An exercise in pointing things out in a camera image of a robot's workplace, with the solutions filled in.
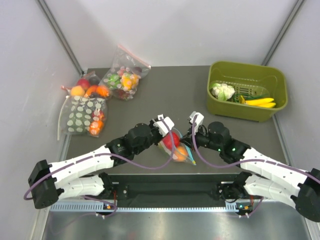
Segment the blue zip clear bag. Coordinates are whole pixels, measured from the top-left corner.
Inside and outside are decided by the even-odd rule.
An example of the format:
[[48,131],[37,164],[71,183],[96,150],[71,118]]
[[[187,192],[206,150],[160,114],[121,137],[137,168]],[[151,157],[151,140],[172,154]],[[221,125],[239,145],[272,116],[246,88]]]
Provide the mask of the blue zip clear bag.
[[158,144],[159,148],[166,152],[169,156],[172,154],[172,160],[178,163],[188,163],[193,166],[196,166],[196,161],[194,160],[193,154],[191,149],[186,146],[184,143],[181,143],[180,140],[182,138],[182,134],[180,131],[173,127],[172,130],[173,136],[173,144],[171,141],[170,134],[168,133]]

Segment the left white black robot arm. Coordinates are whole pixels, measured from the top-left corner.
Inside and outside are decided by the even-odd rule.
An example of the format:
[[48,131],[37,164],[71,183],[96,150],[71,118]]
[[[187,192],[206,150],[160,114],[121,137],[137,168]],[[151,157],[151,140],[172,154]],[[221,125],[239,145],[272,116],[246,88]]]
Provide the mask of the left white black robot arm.
[[168,117],[159,117],[149,124],[136,124],[124,136],[89,153],[60,162],[38,161],[28,178],[29,190],[24,199],[32,200],[36,209],[49,207],[65,193],[63,187],[71,181],[131,162],[150,146],[158,145],[173,126]]

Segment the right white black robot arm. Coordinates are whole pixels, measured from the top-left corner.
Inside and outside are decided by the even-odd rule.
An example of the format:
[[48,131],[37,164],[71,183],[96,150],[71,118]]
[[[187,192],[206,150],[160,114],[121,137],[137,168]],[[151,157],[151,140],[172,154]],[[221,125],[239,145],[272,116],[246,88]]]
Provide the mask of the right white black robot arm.
[[238,167],[244,171],[234,181],[233,192],[239,198],[260,196],[294,208],[306,219],[320,221],[320,171],[310,171],[274,160],[250,145],[231,137],[221,122],[204,127],[191,119],[190,129],[181,142],[198,151],[200,147],[217,151],[224,168]]

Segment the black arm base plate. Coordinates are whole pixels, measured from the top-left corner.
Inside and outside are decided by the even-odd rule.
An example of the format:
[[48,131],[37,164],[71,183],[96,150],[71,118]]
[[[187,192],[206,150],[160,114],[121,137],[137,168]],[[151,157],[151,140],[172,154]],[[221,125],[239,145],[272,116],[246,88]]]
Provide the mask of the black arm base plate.
[[116,199],[128,201],[138,196],[200,197],[210,199],[238,200],[247,199],[244,190],[246,173],[240,174],[101,174],[106,181],[104,190],[95,199]]

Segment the orange fake peach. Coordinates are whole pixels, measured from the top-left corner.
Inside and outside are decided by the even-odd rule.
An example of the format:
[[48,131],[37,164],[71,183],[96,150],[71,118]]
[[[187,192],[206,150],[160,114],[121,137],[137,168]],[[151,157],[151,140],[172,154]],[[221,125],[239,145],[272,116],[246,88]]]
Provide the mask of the orange fake peach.
[[188,152],[182,145],[180,145],[175,149],[174,155],[176,156],[176,161],[183,162],[187,159]]

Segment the red fake apple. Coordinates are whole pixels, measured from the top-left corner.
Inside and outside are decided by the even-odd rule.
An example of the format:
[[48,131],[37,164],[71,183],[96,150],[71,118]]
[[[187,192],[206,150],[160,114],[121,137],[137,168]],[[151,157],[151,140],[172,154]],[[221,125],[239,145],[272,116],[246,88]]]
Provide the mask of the red fake apple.
[[167,149],[172,149],[173,145],[177,148],[180,145],[180,138],[175,132],[172,132],[172,138],[171,135],[168,133],[163,138],[162,142]]

